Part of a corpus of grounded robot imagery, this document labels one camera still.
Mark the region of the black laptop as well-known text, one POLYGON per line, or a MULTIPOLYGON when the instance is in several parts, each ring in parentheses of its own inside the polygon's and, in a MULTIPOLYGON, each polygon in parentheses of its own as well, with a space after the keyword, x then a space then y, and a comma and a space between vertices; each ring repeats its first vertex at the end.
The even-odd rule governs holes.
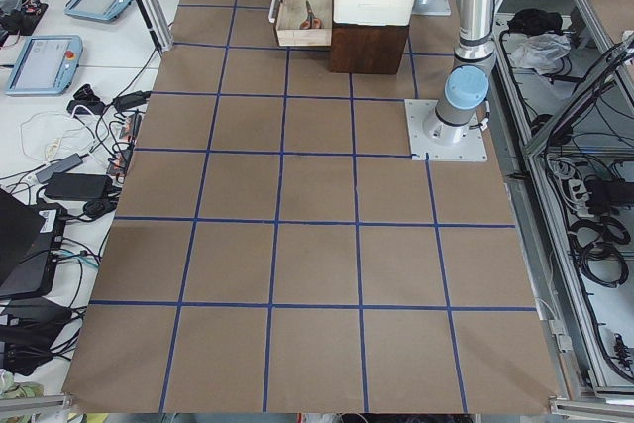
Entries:
POLYGON ((1 192, 1 298, 26 299, 53 287, 66 209, 57 203, 26 205, 1 192))

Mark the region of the crumpled white cloth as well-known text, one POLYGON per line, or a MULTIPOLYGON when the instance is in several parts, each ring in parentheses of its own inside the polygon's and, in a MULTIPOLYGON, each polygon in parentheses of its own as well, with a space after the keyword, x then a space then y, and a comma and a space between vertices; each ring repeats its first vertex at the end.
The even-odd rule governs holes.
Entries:
POLYGON ((529 37, 510 55, 510 64, 516 68, 534 69, 538 74, 554 73, 561 60, 571 50, 565 35, 546 33, 529 37))

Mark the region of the near blue teach pendant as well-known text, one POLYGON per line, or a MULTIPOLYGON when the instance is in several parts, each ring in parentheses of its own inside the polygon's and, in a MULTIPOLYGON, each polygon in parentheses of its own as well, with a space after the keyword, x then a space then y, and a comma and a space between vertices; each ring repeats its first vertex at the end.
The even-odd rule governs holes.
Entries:
POLYGON ((83 53, 78 35, 31 36, 14 63, 5 93, 56 96, 71 84, 83 53))

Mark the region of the black power brick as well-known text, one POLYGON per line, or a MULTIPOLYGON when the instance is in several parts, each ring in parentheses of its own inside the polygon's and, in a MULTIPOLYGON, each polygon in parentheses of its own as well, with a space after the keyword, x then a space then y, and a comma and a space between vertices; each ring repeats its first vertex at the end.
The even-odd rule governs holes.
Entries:
POLYGON ((44 196, 55 200, 87 201, 104 198, 112 188, 108 175, 56 172, 47 183, 44 196))

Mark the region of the grey orange scissors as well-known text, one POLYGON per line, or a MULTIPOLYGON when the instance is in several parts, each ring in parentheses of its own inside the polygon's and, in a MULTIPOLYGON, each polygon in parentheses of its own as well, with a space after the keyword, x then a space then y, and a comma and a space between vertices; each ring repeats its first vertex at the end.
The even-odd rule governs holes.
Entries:
POLYGON ((300 24, 300 30, 319 30, 323 28, 323 23, 313 12, 312 6, 308 0, 305 1, 306 19, 300 24))

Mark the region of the dark wooden drawer cabinet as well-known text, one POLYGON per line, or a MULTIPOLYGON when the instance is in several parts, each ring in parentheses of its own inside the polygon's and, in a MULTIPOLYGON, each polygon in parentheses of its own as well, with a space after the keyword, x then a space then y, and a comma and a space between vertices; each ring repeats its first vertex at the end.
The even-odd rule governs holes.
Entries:
POLYGON ((389 74, 400 68, 409 26, 333 24, 329 70, 337 73, 389 74))

